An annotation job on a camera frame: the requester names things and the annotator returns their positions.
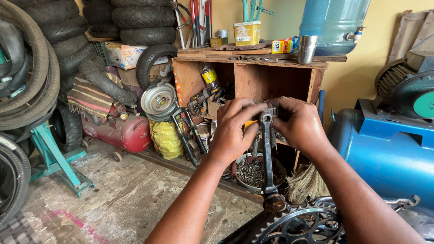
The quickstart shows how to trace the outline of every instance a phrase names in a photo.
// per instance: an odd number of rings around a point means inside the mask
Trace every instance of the pink paint mark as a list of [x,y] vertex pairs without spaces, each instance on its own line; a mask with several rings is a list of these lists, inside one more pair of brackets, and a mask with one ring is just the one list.
[[74,224],[76,224],[80,228],[84,228],[86,230],[87,234],[91,235],[93,237],[93,239],[95,239],[97,242],[99,242],[101,244],[110,244],[109,239],[107,237],[104,237],[104,236],[101,236],[101,235],[95,233],[95,229],[93,229],[91,226],[84,227],[85,223],[83,221],[77,219],[76,217],[74,217],[74,215],[68,213],[66,210],[53,211],[49,217],[53,218],[54,216],[57,216],[60,214],[67,217],[70,221],[74,222]]

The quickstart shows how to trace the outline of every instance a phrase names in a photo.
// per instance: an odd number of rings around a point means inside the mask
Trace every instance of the plastic bottle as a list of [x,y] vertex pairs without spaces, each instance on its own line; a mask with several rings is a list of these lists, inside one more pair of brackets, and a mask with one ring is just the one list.
[[220,87],[220,82],[217,79],[217,74],[214,70],[212,63],[209,62],[200,62],[199,63],[199,71],[207,84],[207,87],[211,89],[215,89]]
[[319,36],[316,56],[350,53],[356,43],[353,40],[347,41],[346,35],[354,34],[357,27],[363,27],[370,2],[371,0],[306,0],[299,36]]

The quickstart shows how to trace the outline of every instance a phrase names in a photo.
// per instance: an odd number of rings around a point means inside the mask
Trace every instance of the metal bowl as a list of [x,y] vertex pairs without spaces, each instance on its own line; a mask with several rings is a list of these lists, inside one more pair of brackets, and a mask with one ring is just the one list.
[[[244,183],[244,182],[241,180],[241,178],[239,178],[238,175],[237,175],[237,167],[238,167],[238,165],[243,161],[243,159],[246,158],[246,155],[249,156],[249,157],[252,156],[251,153],[247,153],[247,154],[244,154],[243,156],[239,157],[239,158],[238,158],[237,160],[235,160],[234,162],[232,162],[232,164],[231,164],[231,166],[230,166],[230,168],[231,168],[231,173],[232,173],[232,175],[235,176],[235,178],[237,178],[237,180],[238,180],[238,181],[241,183],[241,185],[243,185],[245,188],[248,188],[248,189],[253,190],[253,191],[261,192],[261,191],[262,191],[261,188],[257,188],[257,187],[254,187],[254,186],[251,186],[251,185],[248,185],[248,184]],[[280,185],[285,181],[285,177],[286,177],[286,173],[287,173],[287,172],[286,172],[285,167],[284,167],[284,166],[279,162],[279,160],[277,160],[276,158],[275,158],[274,160],[276,161],[277,167],[279,167],[280,173],[282,173],[282,177],[283,177],[283,179],[280,179],[281,182],[280,182],[278,185],[276,185],[276,187],[279,187],[279,186],[280,186]]]

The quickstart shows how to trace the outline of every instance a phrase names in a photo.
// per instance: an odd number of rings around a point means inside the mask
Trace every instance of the caster wheel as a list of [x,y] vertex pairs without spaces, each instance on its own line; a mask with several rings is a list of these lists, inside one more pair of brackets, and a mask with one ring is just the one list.
[[117,151],[112,152],[112,157],[116,162],[120,162],[122,160],[122,155]]
[[89,142],[86,141],[85,139],[82,139],[82,143],[81,143],[81,147],[84,149],[88,149],[89,148]]

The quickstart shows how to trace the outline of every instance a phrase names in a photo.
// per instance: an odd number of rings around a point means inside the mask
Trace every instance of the chainring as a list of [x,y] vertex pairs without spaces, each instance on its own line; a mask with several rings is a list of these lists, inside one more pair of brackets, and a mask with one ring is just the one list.
[[[309,215],[314,218],[309,219],[313,224],[300,218]],[[268,222],[252,243],[335,244],[342,234],[342,221],[336,207],[307,204],[304,207],[290,208],[289,213]]]

